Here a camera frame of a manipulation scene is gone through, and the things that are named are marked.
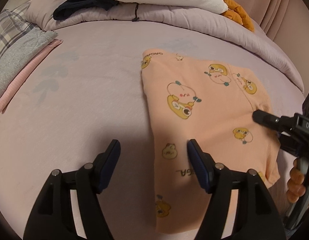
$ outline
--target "metal pin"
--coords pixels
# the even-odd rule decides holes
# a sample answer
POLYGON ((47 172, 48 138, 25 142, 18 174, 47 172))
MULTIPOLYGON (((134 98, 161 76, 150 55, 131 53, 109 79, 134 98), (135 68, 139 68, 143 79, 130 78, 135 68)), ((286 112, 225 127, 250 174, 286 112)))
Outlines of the metal pin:
POLYGON ((57 175, 59 175, 59 173, 60 173, 60 171, 59 171, 58 169, 56 169, 56 170, 53 170, 53 171, 51 172, 51 175, 52 175, 52 176, 57 176, 57 175))
POLYGON ((218 169, 218 170, 222 170, 224 168, 224 165, 222 163, 216 163, 215 164, 215 167, 218 169))
POLYGON ((92 169, 92 167, 93 167, 93 164, 92 164, 92 163, 86 163, 86 164, 84 165, 84 168, 85 168, 86 170, 90 170, 90 169, 92 169))
POLYGON ((258 174, 258 172, 256 172, 254 169, 250 169, 248 170, 248 172, 252 175, 252 176, 256 176, 258 174))

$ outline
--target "bed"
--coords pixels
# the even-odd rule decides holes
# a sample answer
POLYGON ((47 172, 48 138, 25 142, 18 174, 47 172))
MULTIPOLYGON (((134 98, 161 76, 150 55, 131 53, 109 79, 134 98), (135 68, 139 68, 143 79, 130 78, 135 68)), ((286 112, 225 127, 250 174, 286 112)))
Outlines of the bed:
MULTIPOLYGON (((144 11, 144 17, 150 17, 146 12, 155 9, 144 11)), ((55 168, 78 169, 115 138, 121 142, 121 157, 99 198, 114 238, 194 238, 196 230, 172 235, 155 231, 153 134, 140 74, 142 52, 148 48, 251 69, 270 95, 274 114, 302 112, 300 76, 258 24, 255 35, 277 52, 278 62, 284 59, 281 68, 278 62, 275 67, 275 62, 269 64, 265 55, 202 33, 191 23, 186 28, 156 21, 90 19, 58 28, 62 45, 39 64, 0 113, 0 211, 20 237, 48 174, 55 168)), ((281 215, 288 207, 284 192, 293 160, 279 152, 281 178, 270 188, 281 215)), ((75 204, 73 212, 77 232, 84 236, 75 204)), ((224 236, 231 229, 229 222, 224 236)))

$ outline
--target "folded peach clothing with cartoon print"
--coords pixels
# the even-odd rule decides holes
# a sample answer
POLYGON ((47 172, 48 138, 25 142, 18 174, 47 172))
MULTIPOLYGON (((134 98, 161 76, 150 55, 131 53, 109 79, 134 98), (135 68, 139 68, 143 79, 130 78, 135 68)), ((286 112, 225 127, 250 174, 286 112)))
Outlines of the folded peach clothing with cartoon print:
MULTIPOLYGON (((255 169, 268 188, 279 179, 276 133, 252 120, 256 109, 272 110, 251 70, 161 49, 146 50, 141 68, 154 134, 157 231, 199 228, 206 212, 210 195, 189 163, 189 139, 231 170, 255 169)), ((235 195, 226 227, 233 226, 235 195)))

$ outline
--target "orange garment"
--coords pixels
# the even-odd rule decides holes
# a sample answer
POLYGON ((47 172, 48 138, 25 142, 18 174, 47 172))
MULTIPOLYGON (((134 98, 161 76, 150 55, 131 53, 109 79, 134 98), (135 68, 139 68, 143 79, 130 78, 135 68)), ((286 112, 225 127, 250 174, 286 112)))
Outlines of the orange garment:
POLYGON ((251 70, 161 49, 146 50, 141 68, 154 135, 157 231, 197 229, 207 210, 210 196, 189 163, 187 140, 231 170, 255 169, 268 188, 279 179, 276 133, 252 120, 256 109, 271 112, 271 103, 251 70))
POLYGON ((243 9, 243 7, 236 3, 234 0, 224 0, 224 2, 228 5, 229 10, 225 11, 221 15, 239 23, 240 25, 243 25, 243 27, 254 32, 255 29, 251 18, 243 9))

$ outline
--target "hand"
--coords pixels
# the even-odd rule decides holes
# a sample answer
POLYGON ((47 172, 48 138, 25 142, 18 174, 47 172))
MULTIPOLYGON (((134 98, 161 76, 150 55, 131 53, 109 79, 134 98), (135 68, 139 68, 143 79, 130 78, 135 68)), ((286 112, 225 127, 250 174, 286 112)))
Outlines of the hand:
POLYGON ((304 182, 304 175, 297 169, 297 159, 293 162, 293 168, 290 171, 290 179, 288 181, 287 197, 289 202, 295 203, 299 197, 305 193, 305 186, 302 185, 304 182))

